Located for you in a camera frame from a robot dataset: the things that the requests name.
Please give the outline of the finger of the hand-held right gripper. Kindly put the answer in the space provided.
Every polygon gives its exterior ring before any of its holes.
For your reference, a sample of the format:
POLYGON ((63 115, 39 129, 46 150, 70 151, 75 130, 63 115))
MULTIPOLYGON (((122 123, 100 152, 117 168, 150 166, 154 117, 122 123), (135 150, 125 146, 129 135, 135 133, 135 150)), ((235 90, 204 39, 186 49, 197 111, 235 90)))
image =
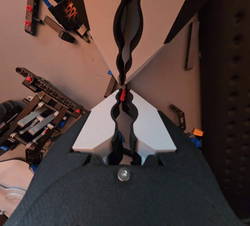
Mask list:
POLYGON ((132 51, 132 66, 126 74, 130 82, 161 50, 185 0, 141 0, 143 31, 132 51))
POLYGON ((121 20, 126 0, 84 0, 90 33, 120 85, 124 85, 122 51, 125 40, 121 20))

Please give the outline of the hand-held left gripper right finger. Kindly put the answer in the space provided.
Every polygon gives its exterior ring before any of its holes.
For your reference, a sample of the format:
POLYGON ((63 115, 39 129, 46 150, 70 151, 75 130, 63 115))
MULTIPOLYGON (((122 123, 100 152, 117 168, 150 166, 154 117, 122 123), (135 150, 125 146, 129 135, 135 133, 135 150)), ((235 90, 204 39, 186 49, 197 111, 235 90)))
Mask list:
POLYGON ((175 152, 177 148, 158 110, 133 90, 129 93, 137 111, 133 132, 136 138, 135 152, 141 157, 141 163, 149 155, 175 152))

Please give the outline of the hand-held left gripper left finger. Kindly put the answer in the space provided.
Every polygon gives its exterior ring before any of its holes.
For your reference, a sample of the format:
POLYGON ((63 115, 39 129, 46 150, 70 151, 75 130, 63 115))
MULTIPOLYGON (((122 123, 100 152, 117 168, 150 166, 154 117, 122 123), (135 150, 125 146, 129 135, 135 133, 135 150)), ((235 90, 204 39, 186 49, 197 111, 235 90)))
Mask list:
POLYGON ((100 155, 104 163, 108 163, 108 155, 112 152, 111 140, 115 133, 111 109, 117 103, 117 93, 118 90, 91 109, 73 145, 74 151, 100 155))

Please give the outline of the black orange flame toy panel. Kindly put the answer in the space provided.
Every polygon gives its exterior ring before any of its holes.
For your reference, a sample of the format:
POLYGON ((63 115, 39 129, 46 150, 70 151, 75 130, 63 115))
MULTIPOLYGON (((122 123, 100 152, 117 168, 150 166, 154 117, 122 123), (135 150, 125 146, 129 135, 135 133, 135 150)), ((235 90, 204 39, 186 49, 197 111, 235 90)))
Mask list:
POLYGON ((48 10, 66 31, 77 30, 83 25, 71 0, 63 0, 56 6, 51 6, 48 10))

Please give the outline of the black toy truck chassis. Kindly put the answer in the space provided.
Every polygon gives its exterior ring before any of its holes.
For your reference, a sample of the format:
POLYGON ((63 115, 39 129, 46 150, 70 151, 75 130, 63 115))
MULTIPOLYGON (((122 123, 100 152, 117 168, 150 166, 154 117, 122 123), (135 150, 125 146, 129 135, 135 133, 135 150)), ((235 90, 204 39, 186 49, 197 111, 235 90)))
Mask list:
POLYGON ((26 162, 39 164, 47 151, 45 145, 61 133, 69 117, 77 119, 87 110, 28 69, 15 71, 34 96, 22 100, 24 109, 13 100, 1 103, 1 156, 23 145, 26 162))

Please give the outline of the black toy beam red pins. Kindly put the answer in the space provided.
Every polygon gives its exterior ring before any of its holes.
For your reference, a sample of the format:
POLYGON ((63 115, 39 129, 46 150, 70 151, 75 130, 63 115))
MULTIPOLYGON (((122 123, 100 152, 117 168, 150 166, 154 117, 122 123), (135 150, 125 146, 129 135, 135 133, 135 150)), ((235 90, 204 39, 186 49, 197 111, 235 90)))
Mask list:
POLYGON ((28 34, 35 36, 37 24, 40 22, 38 18, 40 0, 27 0, 26 16, 24 21, 24 30, 28 34))

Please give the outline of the light grey desk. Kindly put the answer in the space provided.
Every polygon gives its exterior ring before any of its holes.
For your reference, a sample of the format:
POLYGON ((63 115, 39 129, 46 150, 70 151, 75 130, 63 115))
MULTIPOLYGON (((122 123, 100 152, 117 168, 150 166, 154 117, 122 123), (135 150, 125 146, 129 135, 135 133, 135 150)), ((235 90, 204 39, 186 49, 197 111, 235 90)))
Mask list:
MULTIPOLYGON (((27 0, 1 0, 1 103, 13 100, 22 107, 34 93, 22 85, 16 67, 27 68, 44 78, 66 96, 91 110, 104 100, 110 69, 92 40, 86 43, 75 32, 75 43, 61 40, 46 24, 37 25, 37 34, 25 32, 27 0)), ((192 70, 184 69, 190 22, 166 44, 128 83, 147 102, 161 110, 175 124, 173 104, 185 113, 186 133, 202 130, 199 76, 199 49, 192 70)))

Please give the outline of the black angled toy beam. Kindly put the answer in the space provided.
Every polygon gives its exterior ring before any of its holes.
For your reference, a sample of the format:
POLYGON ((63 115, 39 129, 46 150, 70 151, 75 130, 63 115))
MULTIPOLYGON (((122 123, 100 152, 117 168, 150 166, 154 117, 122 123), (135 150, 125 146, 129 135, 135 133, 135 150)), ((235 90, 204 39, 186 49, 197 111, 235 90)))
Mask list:
POLYGON ((169 108, 177 114, 179 120, 179 128, 184 132, 186 130, 185 113, 173 104, 169 105, 169 108))

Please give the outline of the white document stand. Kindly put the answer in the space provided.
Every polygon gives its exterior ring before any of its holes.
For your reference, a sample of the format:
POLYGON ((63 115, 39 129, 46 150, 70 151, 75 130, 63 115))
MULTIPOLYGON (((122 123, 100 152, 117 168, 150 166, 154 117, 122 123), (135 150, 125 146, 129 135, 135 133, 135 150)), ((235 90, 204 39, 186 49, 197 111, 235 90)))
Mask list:
POLYGON ((0 210, 7 218, 23 199, 38 168, 19 159, 0 162, 0 210))

